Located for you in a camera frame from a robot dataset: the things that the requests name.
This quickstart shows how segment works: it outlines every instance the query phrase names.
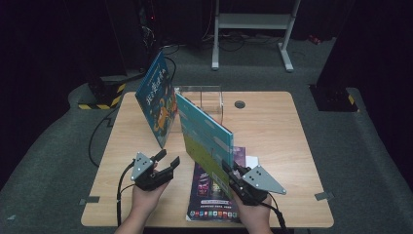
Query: human arm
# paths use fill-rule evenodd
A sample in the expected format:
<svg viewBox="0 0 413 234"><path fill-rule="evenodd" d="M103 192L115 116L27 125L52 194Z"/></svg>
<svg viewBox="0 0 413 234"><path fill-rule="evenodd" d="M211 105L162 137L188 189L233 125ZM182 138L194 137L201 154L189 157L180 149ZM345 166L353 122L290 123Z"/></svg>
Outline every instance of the human arm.
<svg viewBox="0 0 413 234"><path fill-rule="evenodd" d="M248 230L248 233L273 234L270 228L271 210L261 205L246 206L234 191L232 191L232 193L239 209L240 220L246 230ZM271 197L267 195L263 203L271 205Z"/></svg>
<svg viewBox="0 0 413 234"><path fill-rule="evenodd" d="M168 186L168 182L153 191L143 191L137 186L132 190L131 212L116 230L115 234L141 234L146 220L158 205L159 198Z"/></svg>

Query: gray carpet floor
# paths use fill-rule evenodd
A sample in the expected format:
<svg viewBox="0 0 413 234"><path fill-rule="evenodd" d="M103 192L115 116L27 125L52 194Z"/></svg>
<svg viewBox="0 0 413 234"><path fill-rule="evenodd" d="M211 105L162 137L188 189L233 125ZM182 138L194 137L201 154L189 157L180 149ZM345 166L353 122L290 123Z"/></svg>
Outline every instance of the gray carpet floor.
<svg viewBox="0 0 413 234"><path fill-rule="evenodd" d="M284 70L276 40L269 42L255 40L239 49L238 43L222 43L218 71L210 69L210 45L202 50L170 47L164 52L176 63L176 86L221 85L223 91L292 94L321 183L334 195L329 206L335 221L330 228L296 229L295 233L413 233L412 192L378 137L358 90L348 89L358 112L320 112L313 100L309 85L316 84L334 40L320 45L291 40L287 49L292 73ZM172 72L173 64L168 65ZM134 92L139 82L129 82L125 92ZM40 135L2 189L1 234L115 230L81 223L85 207L80 202L89 196L97 172L88 157L90 138L111 111L79 109L77 101L85 89L83 85L69 95L70 110ZM111 122L116 114L110 115ZM98 163L111 133L107 123L97 128L91 144ZM147 230L154 232L172 231Z"/></svg>

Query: book cover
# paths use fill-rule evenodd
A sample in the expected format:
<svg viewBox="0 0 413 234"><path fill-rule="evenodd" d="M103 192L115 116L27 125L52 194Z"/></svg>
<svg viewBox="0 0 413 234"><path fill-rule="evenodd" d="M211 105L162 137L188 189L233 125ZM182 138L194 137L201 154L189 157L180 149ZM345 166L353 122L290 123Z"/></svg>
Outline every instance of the book cover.
<svg viewBox="0 0 413 234"><path fill-rule="evenodd" d="M222 160L233 167L233 134L181 94L176 94L176 102L186 152L232 198Z"/></svg>
<svg viewBox="0 0 413 234"><path fill-rule="evenodd" d="M236 146L233 152L237 164L244 166L245 148ZM198 163L194 167L186 219L240 222L237 203L225 195Z"/></svg>
<svg viewBox="0 0 413 234"><path fill-rule="evenodd" d="M156 140L164 148L177 106L162 51L153 60L135 96Z"/></svg>

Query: table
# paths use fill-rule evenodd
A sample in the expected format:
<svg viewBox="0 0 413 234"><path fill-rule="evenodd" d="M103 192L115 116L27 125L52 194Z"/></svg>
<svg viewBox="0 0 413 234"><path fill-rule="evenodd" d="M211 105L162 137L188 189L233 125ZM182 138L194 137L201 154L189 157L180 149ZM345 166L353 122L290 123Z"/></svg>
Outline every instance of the table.
<svg viewBox="0 0 413 234"><path fill-rule="evenodd" d="M212 49L212 70L219 68L219 28L251 28L251 29L282 29L285 30L283 41L280 42L279 50L282 55L285 70L292 72L294 70L291 60L289 59L286 46L291 36L292 27L297 17L298 8L301 0L294 0L294 6L291 14L222 14L219 12L219 0L215 4L215 25L213 31L213 49Z"/></svg>
<svg viewBox="0 0 413 234"><path fill-rule="evenodd" d="M245 102L238 109L234 103ZM292 96L287 92L223 92L222 124L234 133L234 144L245 146L246 154L259 157L260 164L286 189L286 195L274 194L288 228L330 227L333 217L323 192L308 142L304 135ZM147 226L152 227L243 227L238 223L187 221L185 219L192 183L194 161L185 152L183 135L175 119L165 149L168 155L159 170L180 156L174 179L161 197ZM82 223L86 226L116 226L116 192L125 167L140 151L147 156L160 151L158 142L140 110L134 93L126 93L97 171ZM131 184L131 170L123 187ZM131 207L131 190L122 197L122 218ZM272 227L279 227L271 214Z"/></svg>

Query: white stand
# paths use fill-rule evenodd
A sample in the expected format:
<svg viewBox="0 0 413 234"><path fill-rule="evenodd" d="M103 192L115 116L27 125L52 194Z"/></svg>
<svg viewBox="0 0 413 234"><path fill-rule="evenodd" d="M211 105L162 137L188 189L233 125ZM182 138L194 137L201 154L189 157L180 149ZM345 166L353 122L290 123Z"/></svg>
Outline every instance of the white stand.
<svg viewBox="0 0 413 234"><path fill-rule="evenodd" d="M213 35L212 49L212 70L219 68L219 28L252 28L252 29L284 29L285 35L282 43L279 43L279 49L282 54L282 60L285 69L292 72L291 60L289 59L286 46L291 35L292 27L294 26L297 16L298 7L301 0L295 0L291 14L272 15L272 14L220 14L219 0L216 0L215 8L215 28Z"/></svg>

